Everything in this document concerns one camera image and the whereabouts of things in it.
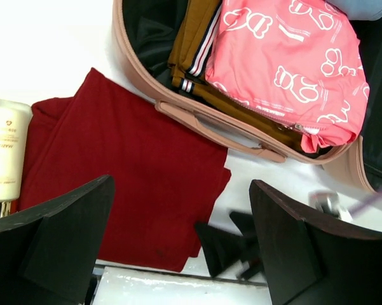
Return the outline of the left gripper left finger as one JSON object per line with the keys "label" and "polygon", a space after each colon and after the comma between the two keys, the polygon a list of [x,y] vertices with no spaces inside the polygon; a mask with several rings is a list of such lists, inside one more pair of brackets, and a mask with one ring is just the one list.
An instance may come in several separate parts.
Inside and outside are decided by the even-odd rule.
{"label": "left gripper left finger", "polygon": [[114,193],[103,175],[0,218],[0,304],[83,304]]}

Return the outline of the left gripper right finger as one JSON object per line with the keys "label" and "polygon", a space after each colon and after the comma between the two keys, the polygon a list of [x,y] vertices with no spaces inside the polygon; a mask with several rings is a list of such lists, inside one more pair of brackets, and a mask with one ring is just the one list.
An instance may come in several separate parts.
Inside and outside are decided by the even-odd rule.
{"label": "left gripper right finger", "polygon": [[251,182],[249,197],[273,304],[382,304],[382,232],[261,180]]}

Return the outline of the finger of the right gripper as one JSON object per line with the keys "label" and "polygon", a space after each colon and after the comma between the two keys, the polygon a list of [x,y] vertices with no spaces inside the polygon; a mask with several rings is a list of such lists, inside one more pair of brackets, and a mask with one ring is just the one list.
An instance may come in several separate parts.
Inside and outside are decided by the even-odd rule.
{"label": "finger of the right gripper", "polygon": [[239,260],[242,253],[240,235],[202,222],[197,222],[194,228],[211,277],[218,277]]}

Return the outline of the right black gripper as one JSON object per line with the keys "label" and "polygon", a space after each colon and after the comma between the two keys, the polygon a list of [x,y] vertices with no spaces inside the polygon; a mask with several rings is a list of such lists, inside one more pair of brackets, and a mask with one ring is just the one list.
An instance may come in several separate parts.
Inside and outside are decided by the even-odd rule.
{"label": "right black gripper", "polygon": [[[339,203],[339,195],[332,191],[316,191],[308,195],[309,206],[342,221],[351,221],[347,208]],[[264,272],[261,251],[256,234],[254,219],[251,214],[232,211],[230,219],[239,229],[242,236],[238,242],[241,253],[239,260],[243,271],[237,276],[239,280],[250,280],[255,275]]]}

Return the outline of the dark red garment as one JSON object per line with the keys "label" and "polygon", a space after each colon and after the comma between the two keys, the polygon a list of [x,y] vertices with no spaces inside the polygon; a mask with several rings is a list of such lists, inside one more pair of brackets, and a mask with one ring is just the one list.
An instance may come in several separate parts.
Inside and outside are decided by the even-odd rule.
{"label": "dark red garment", "polygon": [[231,172],[227,149],[92,69],[76,94],[32,106],[18,208],[115,181],[104,261],[182,271]]}

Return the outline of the gold cosmetic bottles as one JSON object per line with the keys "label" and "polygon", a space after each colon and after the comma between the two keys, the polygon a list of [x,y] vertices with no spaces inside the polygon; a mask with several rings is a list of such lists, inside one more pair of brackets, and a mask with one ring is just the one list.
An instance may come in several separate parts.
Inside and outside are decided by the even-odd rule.
{"label": "gold cosmetic bottles", "polygon": [[20,196],[31,106],[0,99],[0,218]]}

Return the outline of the coral pink patterned garment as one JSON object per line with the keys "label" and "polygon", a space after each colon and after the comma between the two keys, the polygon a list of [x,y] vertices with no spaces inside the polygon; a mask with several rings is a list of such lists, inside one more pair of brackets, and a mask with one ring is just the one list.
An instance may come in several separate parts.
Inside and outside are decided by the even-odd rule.
{"label": "coral pink patterned garment", "polygon": [[224,1],[206,80],[302,135],[301,148],[352,143],[369,86],[348,17],[325,1]]}

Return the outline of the mustard brown garment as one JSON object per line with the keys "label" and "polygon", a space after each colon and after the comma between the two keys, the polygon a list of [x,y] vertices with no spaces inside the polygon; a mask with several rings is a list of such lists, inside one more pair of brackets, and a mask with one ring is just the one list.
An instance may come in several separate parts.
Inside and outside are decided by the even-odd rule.
{"label": "mustard brown garment", "polygon": [[192,98],[272,136],[302,152],[301,135],[232,101],[205,81],[205,68],[219,27],[221,1],[192,0],[168,59],[172,85]]}

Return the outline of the grey blue garment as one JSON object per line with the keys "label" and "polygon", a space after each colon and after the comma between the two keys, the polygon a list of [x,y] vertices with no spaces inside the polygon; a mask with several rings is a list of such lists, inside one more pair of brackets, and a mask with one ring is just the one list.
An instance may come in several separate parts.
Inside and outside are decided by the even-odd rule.
{"label": "grey blue garment", "polygon": [[382,18],[382,0],[328,0],[349,20],[376,21]]}

